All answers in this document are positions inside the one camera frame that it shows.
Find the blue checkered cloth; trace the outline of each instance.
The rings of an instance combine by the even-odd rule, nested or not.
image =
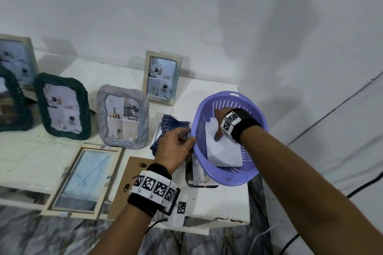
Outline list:
[[[150,147],[150,150],[152,151],[153,156],[156,156],[157,148],[158,148],[158,140],[165,135],[166,132],[174,130],[178,127],[185,127],[189,128],[190,122],[189,121],[178,121],[171,115],[164,114],[164,117],[161,120],[161,130],[162,133],[160,137],[153,143],[153,145]]]

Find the purple plastic basket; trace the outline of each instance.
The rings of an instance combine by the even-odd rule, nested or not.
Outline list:
[[[204,99],[197,109],[193,125],[191,126],[191,135],[196,137],[194,152],[203,170],[213,180],[221,185],[243,185],[259,173],[249,154],[243,147],[241,147],[242,167],[216,167],[206,159],[206,121],[209,122],[211,117],[215,117],[214,109],[222,109],[224,107],[245,109],[261,124],[262,128],[268,131],[265,116],[246,96],[231,91],[219,92]]]

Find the gray floor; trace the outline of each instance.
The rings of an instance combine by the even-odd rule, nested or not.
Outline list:
[[[251,187],[251,223],[248,226],[211,229],[209,236],[153,228],[139,254],[272,254],[261,177]],[[110,226],[91,221],[42,217],[38,211],[0,207],[0,254],[86,254]]]

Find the picture frame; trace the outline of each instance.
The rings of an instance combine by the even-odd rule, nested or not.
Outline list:
[[[149,136],[149,100],[138,89],[103,85],[97,92],[101,140],[110,146],[141,149]]]
[[[32,113],[16,75],[0,66],[0,132],[26,131],[32,126]]]
[[[39,70],[31,38],[0,33],[0,64],[16,75],[22,89],[34,90]]]
[[[80,81],[40,73],[35,91],[42,124],[49,134],[75,140],[90,137],[88,92]]]
[[[149,101],[174,105],[182,58],[146,51],[142,91]]]
[[[120,147],[80,146],[40,214],[97,220],[121,157]]]

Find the white table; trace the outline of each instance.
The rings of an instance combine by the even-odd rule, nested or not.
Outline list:
[[[37,59],[42,55],[43,53],[36,52]],[[44,65],[39,67],[41,72],[49,73],[49,69],[45,69]],[[54,69],[55,65],[49,64],[49,68]],[[95,109],[96,92],[103,84],[142,89],[143,81],[142,70],[83,59],[74,60],[60,73],[60,76],[73,77],[83,83],[88,90],[92,109]],[[113,201],[130,156],[153,158],[149,147],[163,114],[171,114],[177,119],[193,122],[199,103],[207,96],[224,90],[237,91],[238,88],[235,85],[180,77],[174,106],[151,102],[147,146],[140,150],[126,149],[108,200]],[[37,105],[33,107],[33,115],[38,123],[40,119]],[[41,123],[28,131],[0,132],[0,186],[51,194],[63,168],[68,165],[80,145],[103,144],[96,131],[95,115],[92,127],[94,130],[92,136],[86,141],[51,136]],[[188,193],[185,215],[211,221],[194,228],[183,227],[177,230],[207,234],[209,228],[237,226],[250,222],[246,184],[236,187],[190,188],[185,181],[185,164],[175,173],[174,180],[182,191]],[[0,204],[12,204],[12,202],[9,199],[0,200]],[[162,224],[156,226],[167,228]]]

